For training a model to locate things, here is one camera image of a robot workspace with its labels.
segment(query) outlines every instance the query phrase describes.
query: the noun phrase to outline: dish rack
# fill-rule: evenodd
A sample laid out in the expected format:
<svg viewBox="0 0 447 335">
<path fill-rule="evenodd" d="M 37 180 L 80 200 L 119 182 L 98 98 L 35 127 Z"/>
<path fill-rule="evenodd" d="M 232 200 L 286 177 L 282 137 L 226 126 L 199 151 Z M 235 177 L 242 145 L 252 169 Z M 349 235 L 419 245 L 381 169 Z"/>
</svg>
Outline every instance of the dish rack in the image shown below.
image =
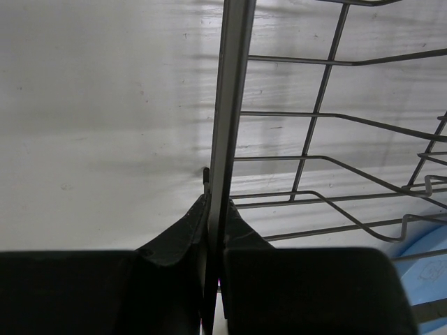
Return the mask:
<svg viewBox="0 0 447 335">
<path fill-rule="evenodd" d="M 329 207 L 341 215 L 343 215 L 352 224 L 343 225 L 334 228 L 323 228 L 317 230 L 307 230 L 302 232 L 291 232 L 287 234 L 275 234 L 264 237 L 266 241 L 279 241 L 284 239 L 297 239 L 299 237 L 309 237 L 315 235 L 332 234 L 335 232 L 347 232 L 351 230 L 364 230 L 367 234 L 386 242 L 401 242 L 406 238 L 408 224 L 412 221 L 429 221 L 436 224 L 445 225 L 447 221 L 445 214 L 434 215 L 414 215 L 405 214 L 401 218 L 393 218 L 377 222 L 362 222 L 356 217 L 342 209 L 337 203 L 348 202 L 353 200 L 370 200 L 380 198 L 393 198 L 400 196 L 409 196 L 420 198 L 429 202 L 440 209 L 447 209 L 447 205 L 431 198 L 433 193 L 446 192 L 447 188 L 442 187 L 447 183 L 447 177 L 441 175 L 426 175 L 424 182 L 417 184 L 418 178 L 424 164 L 427 161 L 447 165 L 442 157 L 447 155 L 445 151 L 433 151 L 436 142 L 447 142 L 447 136 L 442 135 L 442 130 L 447 123 L 447 112 L 439 116 L 439 124 L 433 133 L 425 133 L 409 128 L 394 126 L 392 124 L 372 121 L 360 117 L 354 117 L 347 114 L 336 114 L 321 112 L 322 102 L 325 96 L 325 90 L 328 85 L 331 70 L 335 66 L 344 67 L 361 67 L 374 64 L 386 64 L 392 62 L 408 61 L 413 59 L 424 59 L 430 57 L 440 57 L 447 55 L 447 49 L 430 50 L 424 52 L 415 52 L 410 54 L 390 55 L 389 57 L 366 59 L 362 61 L 340 61 L 337 60 L 337 49 L 339 47 L 340 38 L 344 30 L 344 25 L 348 17 L 349 8 L 351 6 L 377 7 L 387 6 L 401 0 L 319 0 L 329 3 L 338 3 L 342 5 L 337 26 L 334 32 L 332 44 L 327 59 L 311 59 L 297 57 L 278 57 L 249 54 L 249 44 L 251 38 L 251 30 L 253 26 L 254 13 L 256 3 L 254 0 L 248 1 L 225 1 L 223 10 L 223 22 L 221 32 L 221 54 L 219 56 L 219 72 L 217 80 L 217 97 L 216 110 L 214 118 L 213 143 L 212 143 L 212 160 L 210 170 L 209 188 L 211 197 L 210 215 L 208 217 L 208 232 L 210 252 L 212 255 L 218 255 L 224 247 L 224 229 L 227 219 L 228 206 L 230 199 L 259 199 L 272 198 L 279 196 L 289 196 L 285 201 L 269 201 L 269 202 L 250 202 L 237 204 L 238 209 L 276 207 L 289 205 L 306 205 L 316 203 L 326 203 Z M 323 76 L 316 95 L 314 109 L 312 112 L 254 112 L 242 109 L 242 97 L 245 83 L 245 73 L 247 63 L 249 61 L 263 61 L 276 63 L 293 63 L 293 64 L 314 64 L 324 66 Z M 282 117 L 282 118 L 305 118 L 310 119 L 309 128 L 307 130 L 305 143 L 302 153 L 299 156 L 236 156 L 235 148 L 237 142 L 237 130 L 241 117 Z M 419 153 L 419 162 L 414 168 L 413 174 L 409 178 L 405 186 L 396 186 L 387 181 L 366 173 L 355 166 L 349 165 L 343 161 L 339 161 L 331 156 L 311 156 L 309 148 L 312 145 L 312 137 L 317 127 L 319 118 L 335 118 L 345 122 L 353 122 L 364 124 L 369 127 L 384 129 L 394 133 L 400 133 L 411 137 L 416 137 L 427 141 L 426 149 L 423 153 Z M 308 160 L 324 160 L 330 162 L 342 169 L 356 174 L 378 184 L 389 191 L 386 193 L 367 193 L 344 195 L 337 197 L 326 197 L 324 194 L 313 190 L 300 190 L 300 181 Z M 291 185 L 291 190 L 286 192 L 269 192 L 269 193 L 251 193 L 230 195 L 230 185 L 233 173 L 234 162 L 248 161 L 296 161 L 297 169 L 295 179 Z M 301 195 L 311 195 L 312 199 L 299 199 Z M 374 230 L 377 227 L 387 225 L 400 224 L 399 236 L 387 236 L 380 234 Z M 428 258 L 436 255 L 447 254 L 447 250 L 430 251 L 415 255 L 406 255 L 394 258 L 394 262 L 403 262 L 408 260 L 417 260 L 420 258 Z"/>
</svg>

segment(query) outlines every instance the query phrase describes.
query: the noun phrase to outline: blue object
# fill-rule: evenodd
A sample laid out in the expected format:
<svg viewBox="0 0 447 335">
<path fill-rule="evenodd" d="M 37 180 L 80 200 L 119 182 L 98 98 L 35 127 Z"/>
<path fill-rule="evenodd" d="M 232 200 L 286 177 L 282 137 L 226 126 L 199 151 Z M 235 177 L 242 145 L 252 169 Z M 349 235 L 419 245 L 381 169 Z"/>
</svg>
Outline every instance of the blue object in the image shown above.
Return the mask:
<svg viewBox="0 0 447 335">
<path fill-rule="evenodd" d="M 447 226 L 425 235 L 402 256 L 440 249 L 447 249 Z M 396 268 L 411 305 L 447 298 L 447 255 L 397 263 Z M 441 318 L 421 324 L 419 330 L 426 334 L 445 325 L 447 318 Z"/>
</svg>

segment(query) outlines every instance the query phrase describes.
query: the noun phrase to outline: black plastic piece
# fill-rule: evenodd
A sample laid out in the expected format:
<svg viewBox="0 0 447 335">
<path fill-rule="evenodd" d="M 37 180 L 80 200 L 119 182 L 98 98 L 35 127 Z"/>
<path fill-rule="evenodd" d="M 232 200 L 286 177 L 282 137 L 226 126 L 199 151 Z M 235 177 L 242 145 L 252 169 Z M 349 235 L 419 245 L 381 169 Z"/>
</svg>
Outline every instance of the black plastic piece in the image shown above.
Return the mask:
<svg viewBox="0 0 447 335">
<path fill-rule="evenodd" d="M 204 211 L 137 251 L 0 253 L 0 334 L 198 335 Z"/>
<path fill-rule="evenodd" d="M 273 248 L 270 243 L 264 240 L 264 238 L 244 221 L 232 200 L 228 207 L 227 218 L 225 226 L 226 248 Z"/>
<path fill-rule="evenodd" d="M 235 248 L 224 266 L 231 335 L 418 333 L 396 271 L 377 250 Z"/>
</svg>

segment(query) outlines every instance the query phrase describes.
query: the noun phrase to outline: wire shelf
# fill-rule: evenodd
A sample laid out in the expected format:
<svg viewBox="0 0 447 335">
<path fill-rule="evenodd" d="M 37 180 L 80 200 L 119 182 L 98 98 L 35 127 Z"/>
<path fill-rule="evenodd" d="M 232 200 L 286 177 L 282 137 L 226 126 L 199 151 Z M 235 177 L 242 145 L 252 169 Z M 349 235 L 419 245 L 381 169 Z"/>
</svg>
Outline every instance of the wire shelf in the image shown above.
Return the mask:
<svg viewBox="0 0 447 335">
<path fill-rule="evenodd" d="M 380 0 L 380 1 L 363 1 L 363 0 L 319 0 L 330 3 L 340 3 L 342 8 L 339 13 L 337 26 L 335 28 L 332 44 L 327 59 L 311 59 L 311 58 L 295 58 L 295 57 L 278 57 L 275 55 L 255 55 L 249 54 L 247 39 L 251 35 L 253 25 L 253 15 L 255 3 L 254 1 L 243 1 L 246 17 L 238 17 L 234 14 L 237 9 L 224 8 L 223 27 L 221 36 L 221 61 L 219 62 L 219 75 L 217 85 L 216 98 L 216 114 L 214 118 L 213 147 L 212 147 L 212 165 L 211 165 L 211 212 L 209 219 L 209 230 L 211 232 L 211 245 L 219 248 L 219 243 L 223 241 L 223 227 L 226 220 L 226 202 L 228 199 L 258 199 L 288 196 L 288 200 L 276 200 L 268 202 L 245 202 L 236 204 L 238 209 L 262 208 L 262 207 L 280 207 L 292 205 L 307 205 L 316 203 L 326 203 L 335 211 L 339 212 L 344 218 L 347 218 L 352 225 L 343 225 L 333 228 L 323 228 L 317 230 L 306 230 L 301 232 L 290 232 L 287 234 L 275 234 L 264 236 L 267 241 L 280 241 L 285 239 L 297 239 L 301 237 L 309 237 L 316 235 L 326 235 L 336 232 L 348 232 L 352 230 L 363 230 L 365 233 L 386 242 L 402 242 L 406 238 L 407 225 L 414 221 L 428 221 L 438 225 L 446 225 L 446 214 L 434 215 L 415 215 L 405 214 L 401 218 L 391 218 L 388 220 L 375 222 L 362 222 L 356 217 L 342 209 L 337 205 L 338 202 L 349 202 L 354 200 L 371 200 L 380 198 L 394 197 L 415 197 L 423 201 L 436 205 L 440 209 L 447 209 L 447 204 L 432 199 L 434 193 L 443 193 L 447 191 L 447 176 L 429 174 L 424 176 L 424 182 L 416 184 L 416 179 L 421 173 L 424 164 L 427 161 L 440 165 L 447 165 L 447 161 L 443 160 L 443 156 L 447 155 L 447 151 L 432 151 L 437 142 L 447 142 L 447 136 L 442 135 L 442 131 L 447 123 L 447 112 L 445 115 L 439 116 L 437 119 L 439 124 L 433 133 L 426 133 L 410 128 L 404 128 L 387 124 L 383 122 L 372 121 L 360 117 L 350 116 L 340 113 L 321 112 L 321 106 L 325 97 L 326 88 L 330 79 L 331 70 L 334 66 L 361 67 L 371 66 L 375 64 L 388 64 L 401 61 L 409 61 L 414 59 L 426 59 L 430 57 L 442 57 L 447 55 L 447 49 L 430 50 L 425 52 L 414 52 L 400 55 L 390 55 L 376 59 L 366 59 L 362 61 L 341 61 L 336 58 L 339 42 L 342 37 L 345 22 L 348 17 L 350 6 L 366 6 L 377 7 L 387 6 L 401 0 Z M 291 64 L 314 64 L 324 66 L 321 83 L 316 94 L 316 100 L 312 112 L 257 112 L 250 110 L 242 110 L 242 96 L 244 89 L 245 73 L 247 62 L 277 62 Z M 280 118 L 308 118 L 309 128 L 305 137 L 304 145 L 299 156 L 236 156 L 235 145 L 237 139 L 237 129 L 241 117 L 280 117 Z M 344 161 L 339 161 L 332 156 L 311 156 L 309 149 L 312 145 L 314 131 L 317 121 L 320 118 L 341 119 L 343 122 L 363 124 L 372 128 L 380 128 L 393 133 L 399 133 L 410 137 L 418 138 L 421 141 L 428 141 L 426 149 L 423 153 L 419 153 L 419 162 L 414 168 L 409 181 L 404 186 L 396 186 L 387 181 L 366 173 L 355 166 Z M 347 170 L 353 174 L 363 177 L 372 183 L 387 188 L 387 193 L 364 193 L 355 195 L 342 195 L 336 197 L 326 197 L 324 194 L 315 190 L 299 190 L 302 174 L 305 169 L 305 163 L 309 160 L 328 161 L 338 167 Z M 249 162 L 249 161 L 297 161 L 298 166 L 295 170 L 295 178 L 291 185 L 291 190 L 286 192 L 269 192 L 269 193 L 245 193 L 230 195 L 230 183 L 233 172 L 233 163 Z M 312 199 L 297 199 L 302 195 L 312 195 Z M 386 236 L 378 233 L 374 228 L 384 227 L 388 225 L 400 224 L 400 234 L 395 237 Z M 433 257 L 436 255 L 447 254 L 447 250 L 431 251 L 419 253 L 400 258 L 394 258 L 395 262 L 405 262 L 419 258 Z"/>
</svg>

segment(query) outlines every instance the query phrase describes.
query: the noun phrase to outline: metal bar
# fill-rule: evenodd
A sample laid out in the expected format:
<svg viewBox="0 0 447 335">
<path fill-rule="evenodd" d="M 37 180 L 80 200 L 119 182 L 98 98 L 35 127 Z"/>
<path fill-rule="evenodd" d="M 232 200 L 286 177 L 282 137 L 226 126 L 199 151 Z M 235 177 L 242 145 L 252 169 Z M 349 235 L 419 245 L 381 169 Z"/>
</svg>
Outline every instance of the metal bar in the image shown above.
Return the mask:
<svg viewBox="0 0 447 335">
<path fill-rule="evenodd" d="M 383 234 L 379 234 L 378 232 L 375 232 L 373 229 L 371 229 L 368 225 L 362 223 L 361 221 L 359 221 L 357 218 L 355 218 L 354 216 L 350 215 L 350 213 L 348 213 L 347 211 L 345 211 L 344 209 L 338 207 L 334 202 L 330 201 L 329 199 L 327 199 L 326 197 L 324 197 L 323 195 L 321 195 L 320 193 L 316 192 L 316 191 L 298 191 L 296 193 L 297 195 L 314 195 L 316 197 L 318 197 L 319 199 L 321 199 L 323 202 L 325 202 L 326 204 L 328 204 L 329 206 L 331 206 L 333 209 L 335 209 L 336 211 L 338 211 L 341 215 L 343 215 L 345 218 L 347 218 L 348 220 L 350 220 L 350 222 L 354 223 L 355 225 L 357 225 L 360 229 L 364 230 L 366 233 L 370 234 L 373 237 L 376 237 L 377 239 L 380 239 L 381 241 L 385 241 L 385 242 L 392 242 L 392 243 L 396 243 L 396 242 L 402 242 L 405 240 L 406 238 L 406 231 L 407 231 L 407 226 L 408 226 L 408 222 L 409 221 L 414 221 L 414 220 L 425 220 L 425 221 L 432 221 L 441 225 L 447 225 L 447 221 L 443 221 L 443 220 L 439 220 L 437 218 L 428 218 L 426 216 L 418 216 L 418 215 L 413 215 L 413 214 L 405 214 L 400 223 L 401 225 L 401 231 L 400 231 L 400 235 L 398 237 L 389 237 L 389 236 L 385 236 Z"/>
<path fill-rule="evenodd" d="M 430 202 L 432 204 L 435 204 L 436 206 L 447 209 L 447 204 L 443 204 L 442 202 L 433 200 L 432 198 L 423 198 L 423 199 L 424 199 L 424 201 Z"/>
<path fill-rule="evenodd" d="M 440 135 L 442 133 L 442 131 L 444 130 L 444 127 L 447 124 L 446 117 L 447 117 L 447 111 L 444 114 L 444 119 L 442 119 L 441 122 L 439 122 L 438 128 L 436 128 L 436 130 L 434 132 L 434 135 Z M 424 154 L 428 154 L 428 153 L 432 152 L 435 143 L 436 143 L 435 141 L 431 140 L 428 143 L 427 148 L 424 151 Z M 419 163 L 417 164 L 416 169 L 414 169 L 414 172 L 411 175 L 411 178 L 410 178 L 407 186 L 411 186 L 411 185 L 414 184 L 414 182 L 416 181 L 416 178 L 418 178 L 418 175 L 419 175 L 420 171 L 422 170 L 422 168 L 423 168 L 423 166 L 425 164 L 425 161 L 426 161 L 425 158 L 421 158 L 419 160 Z"/>
<path fill-rule="evenodd" d="M 444 185 L 444 184 L 447 184 L 447 183 L 445 181 L 434 181 L 434 182 L 432 182 L 432 186 L 433 185 Z M 419 183 L 419 184 L 413 184 L 413 185 L 405 185 L 402 188 L 410 189 L 410 188 L 421 187 L 421 186 L 425 186 L 425 183 Z"/>
<path fill-rule="evenodd" d="M 447 181 L 447 177 L 442 176 L 425 176 L 425 192 L 422 191 L 410 191 L 407 188 L 401 188 L 396 185 L 390 184 L 387 181 L 384 181 L 380 178 L 377 178 L 371 174 L 368 174 L 366 172 L 363 172 L 362 170 L 359 170 L 353 166 L 350 166 L 348 164 L 345 164 L 341 161 L 338 161 L 332 157 L 329 156 L 259 156 L 259 157 L 235 157 L 235 161 L 237 162 L 250 162 L 250 161 L 305 161 L 305 160 L 316 160 L 316 159 L 322 159 L 325 161 L 329 161 L 331 163 L 334 163 L 335 165 L 338 165 L 348 171 L 351 171 L 355 174 L 358 174 L 359 176 L 366 178 L 370 181 L 373 181 L 374 183 L 385 187 L 389 190 L 402 193 L 405 195 L 410 195 L 411 197 L 416 198 L 428 198 L 433 193 L 432 189 L 432 180 L 441 180 L 441 181 Z"/>
<path fill-rule="evenodd" d="M 377 0 L 377 1 L 368 1 L 368 0 L 318 0 L 323 2 L 333 2 L 333 3 L 344 3 L 347 5 L 354 6 L 364 6 L 364 7 L 379 7 L 389 5 L 391 3 L 400 2 L 402 0 Z"/>
<path fill-rule="evenodd" d="M 418 154 L 419 157 L 424 158 L 426 161 L 432 161 L 434 163 L 438 163 L 441 165 L 447 165 L 447 161 L 443 161 L 438 158 L 433 158 L 433 156 L 440 156 L 440 155 L 447 155 L 447 151 Z"/>
<path fill-rule="evenodd" d="M 223 41 L 219 57 L 221 71 L 214 119 L 216 134 L 211 162 L 210 214 L 207 222 L 208 248 L 203 316 L 205 334 L 212 334 L 214 322 L 233 159 L 255 7 L 256 0 L 226 0 L 223 8 Z"/>
<path fill-rule="evenodd" d="M 425 302 L 411 307 L 419 323 L 447 317 L 447 298 Z"/>
<path fill-rule="evenodd" d="M 337 113 L 302 113 L 302 112 L 253 112 L 253 111 L 242 111 L 241 115 L 246 117 L 311 117 L 316 119 L 318 117 L 336 118 L 356 122 L 358 124 L 366 124 L 367 126 L 372 126 L 375 128 L 386 129 L 387 131 L 394 131 L 395 133 L 400 133 L 408 136 L 413 136 L 417 138 L 422 138 L 424 140 L 432 140 L 435 142 L 447 142 L 447 136 L 433 135 L 431 133 L 424 133 L 422 131 L 414 131 L 408 128 L 402 128 L 398 126 L 392 126 L 390 124 L 384 124 L 382 122 L 372 121 L 368 119 L 362 119 L 361 117 L 352 117 L 345 114 Z"/>
<path fill-rule="evenodd" d="M 433 190 L 433 193 L 447 192 L 447 188 L 439 188 Z M 255 194 L 241 194 L 232 195 L 232 199 L 248 199 L 248 198 L 267 198 L 291 195 L 292 192 L 273 192 L 273 193 L 255 193 Z M 342 201 L 355 201 L 355 200 L 369 200 L 369 199 L 383 199 L 383 198 L 396 198 L 402 197 L 405 194 L 401 193 L 376 193 L 376 194 L 360 194 L 360 195 L 345 195 L 341 197 L 328 198 L 332 202 Z M 301 199 L 294 201 L 271 201 L 271 202 L 252 202 L 249 204 L 236 204 L 237 209 L 251 209 L 251 208 L 263 208 L 263 207 L 280 207 L 280 206 L 293 206 L 298 204 L 321 204 L 323 201 L 320 199 Z"/>
<path fill-rule="evenodd" d="M 249 61 L 273 61 L 275 63 L 295 63 L 295 64 L 316 64 L 331 66 L 367 66 L 394 63 L 396 61 L 410 61 L 414 59 L 424 59 L 432 57 L 446 56 L 447 49 L 437 49 L 422 52 L 412 52 L 411 54 L 399 54 L 397 56 L 381 57 L 375 59 L 366 59 L 364 61 L 336 61 L 334 59 L 313 59 L 300 57 L 278 57 L 278 56 L 262 56 L 250 54 Z"/>
<path fill-rule="evenodd" d="M 410 260 L 420 260 L 422 258 L 429 258 L 434 256 L 447 255 L 447 249 L 441 249 L 436 251 L 427 251 L 426 253 L 415 253 L 414 255 L 406 255 L 393 258 L 393 262 L 407 262 Z"/>
<path fill-rule="evenodd" d="M 426 215 L 426 216 L 424 216 L 424 218 L 440 218 L 443 216 L 447 216 L 447 213 Z M 420 221 L 420 219 L 419 218 L 409 218 L 407 222 L 414 222 L 414 221 Z M 374 222 L 364 223 L 364 225 L 369 228 L 375 228 L 375 227 L 385 227 L 387 225 L 398 225 L 400 223 L 402 223 L 401 218 L 394 218 L 392 220 L 383 220 L 383 221 L 374 221 Z M 304 232 L 290 232 L 288 234 L 276 234 L 276 235 L 264 236 L 263 238 L 267 242 L 274 242 L 274 241 L 283 241 L 285 239 L 299 239 L 301 237 L 334 234 L 336 232 L 349 232 L 352 230 L 359 230 L 359 229 L 361 229 L 361 228 L 357 225 L 342 225 L 342 226 L 333 227 L 333 228 L 306 230 Z"/>
<path fill-rule="evenodd" d="M 338 19 L 337 27 L 335 28 L 334 38 L 332 39 L 332 45 L 330 46 L 330 51 L 328 55 L 328 60 L 333 61 L 335 59 L 335 54 L 337 53 L 338 45 L 340 43 L 340 38 L 342 37 L 342 32 L 344 28 L 344 23 L 348 17 L 349 5 L 344 4 L 342 10 L 340 11 L 340 16 Z M 321 78 L 320 89 L 318 90 L 318 95 L 316 97 L 315 106 L 313 114 L 318 114 L 321 109 L 321 103 L 323 102 L 324 93 L 326 92 L 326 87 L 329 83 L 330 71 L 332 70 L 332 65 L 326 65 L 323 72 L 323 77 Z M 312 141 L 312 136 L 314 135 L 316 125 L 316 118 L 312 118 L 309 123 L 309 128 L 306 134 L 306 140 L 304 147 L 302 149 L 302 156 L 306 156 L 309 152 L 310 142 Z M 295 180 L 293 181 L 292 192 L 297 191 L 298 184 L 300 183 L 301 174 L 305 167 L 305 161 L 300 161 L 298 163 L 298 168 L 295 174 Z M 290 201 L 294 201 L 295 196 L 291 195 Z"/>
</svg>

